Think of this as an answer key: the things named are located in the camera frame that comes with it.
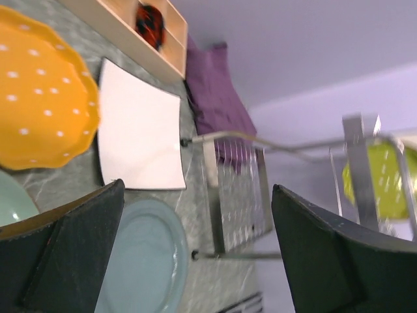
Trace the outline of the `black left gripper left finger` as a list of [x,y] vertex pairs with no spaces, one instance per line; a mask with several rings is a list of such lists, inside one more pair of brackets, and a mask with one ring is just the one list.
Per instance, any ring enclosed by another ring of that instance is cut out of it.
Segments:
[[124,207],[124,182],[1,227],[2,312],[94,312]]

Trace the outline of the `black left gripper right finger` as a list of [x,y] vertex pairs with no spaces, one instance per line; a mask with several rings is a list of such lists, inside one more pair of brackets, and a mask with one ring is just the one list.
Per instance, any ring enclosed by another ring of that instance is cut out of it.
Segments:
[[415,312],[416,243],[370,230],[281,185],[272,214],[296,312]]

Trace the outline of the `mint green flower plate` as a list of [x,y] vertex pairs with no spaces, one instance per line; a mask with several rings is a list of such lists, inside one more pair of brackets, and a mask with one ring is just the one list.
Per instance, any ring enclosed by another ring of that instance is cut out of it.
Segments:
[[9,174],[1,171],[1,226],[6,226],[39,214],[38,207],[27,191]]

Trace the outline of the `teal round plate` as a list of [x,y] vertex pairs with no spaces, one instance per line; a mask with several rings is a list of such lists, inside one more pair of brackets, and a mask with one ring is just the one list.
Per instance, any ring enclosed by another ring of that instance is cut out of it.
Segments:
[[180,218],[166,203],[142,199],[122,212],[96,312],[176,312],[188,274]]

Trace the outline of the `green scalloped plate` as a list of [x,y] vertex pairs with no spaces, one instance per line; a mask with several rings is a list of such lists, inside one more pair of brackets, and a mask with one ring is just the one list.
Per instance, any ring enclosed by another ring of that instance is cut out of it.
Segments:
[[[416,149],[405,144],[405,154],[416,198]],[[369,146],[368,157],[378,215],[388,219],[409,218],[394,148],[387,143]],[[349,163],[343,169],[342,178],[345,196],[355,205]]]

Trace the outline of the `white square plate black rim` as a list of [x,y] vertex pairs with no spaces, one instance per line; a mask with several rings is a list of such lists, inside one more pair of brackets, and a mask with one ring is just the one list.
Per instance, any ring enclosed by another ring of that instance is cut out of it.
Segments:
[[104,184],[127,189],[182,190],[180,97],[154,87],[114,62],[102,61],[98,156]]

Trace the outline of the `yellow polka dot plate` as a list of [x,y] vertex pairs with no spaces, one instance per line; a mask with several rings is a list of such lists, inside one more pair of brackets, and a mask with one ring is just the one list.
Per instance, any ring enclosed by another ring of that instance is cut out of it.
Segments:
[[60,168],[86,152],[100,122],[98,87],[51,27],[1,7],[1,166]]

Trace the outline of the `steel dish rack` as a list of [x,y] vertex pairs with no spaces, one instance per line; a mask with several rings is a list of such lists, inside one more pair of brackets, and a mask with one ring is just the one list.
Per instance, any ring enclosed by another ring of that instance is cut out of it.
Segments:
[[[378,115],[349,115],[342,119],[344,137],[326,142],[316,142],[286,147],[274,142],[250,136],[238,131],[220,131],[194,136],[193,138],[181,138],[180,145],[187,147],[191,144],[200,143],[203,146],[203,158],[208,175],[207,188],[210,194],[210,221],[212,224],[212,236],[214,241],[214,252],[192,251],[192,259],[238,259],[238,260],[277,260],[280,253],[255,253],[239,254],[234,250],[226,250],[223,236],[222,209],[219,194],[218,179],[218,153],[220,145],[231,150],[232,153],[246,153],[248,149],[253,150],[257,159],[257,172],[259,190],[263,202],[268,199],[267,171],[270,166],[265,162],[265,155],[268,153],[284,153],[287,156],[278,164],[280,168],[272,172],[274,178],[283,179],[286,183],[297,188],[306,188],[313,178],[319,182],[333,184],[333,193],[338,204],[338,214],[348,214],[349,217],[356,217],[356,221],[369,228],[375,229],[388,235],[395,235],[396,228],[391,218],[384,218],[379,214],[383,202],[377,197],[376,186],[373,183],[371,174],[371,159],[368,152],[369,147],[387,144],[395,155],[395,163],[398,168],[399,196],[404,198],[408,218],[404,218],[398,227],[403,230],[409,227],[408,235],[416,238],[416,198],[412,185],[411,171],[406,158],[405,144],[402,140],[391,135],[381,133],[381,119]],[[349,164],[351,175],[351,186],[355,202],[351,210],[347,211],[341,202],[339,174],[334,163],[332,151],[343,150],[342,159]],[[298,159],[298,162],[289,162],[289,156]]]

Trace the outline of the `purple cloth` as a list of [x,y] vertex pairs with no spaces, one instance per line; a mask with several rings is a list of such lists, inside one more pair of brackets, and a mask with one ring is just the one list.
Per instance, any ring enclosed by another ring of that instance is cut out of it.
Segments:
[[226,43],[204,50],[188,37],[184,83],[199,135],[220,131],[257,135],[231,81]]

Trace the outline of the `wooden compartment tray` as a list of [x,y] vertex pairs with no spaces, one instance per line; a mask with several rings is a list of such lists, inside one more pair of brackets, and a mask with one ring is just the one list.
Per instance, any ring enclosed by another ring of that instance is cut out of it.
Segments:
[[185,79],[188,24],[170,1],[60,3],[161,82]]

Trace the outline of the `orange black rolled fabric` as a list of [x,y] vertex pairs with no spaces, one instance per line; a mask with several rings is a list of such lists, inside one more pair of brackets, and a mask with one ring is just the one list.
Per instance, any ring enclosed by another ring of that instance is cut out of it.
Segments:
[[160,51],[165,43],[165,20],[161,10],[151,4],[138,4],[134,29],[145,42]]

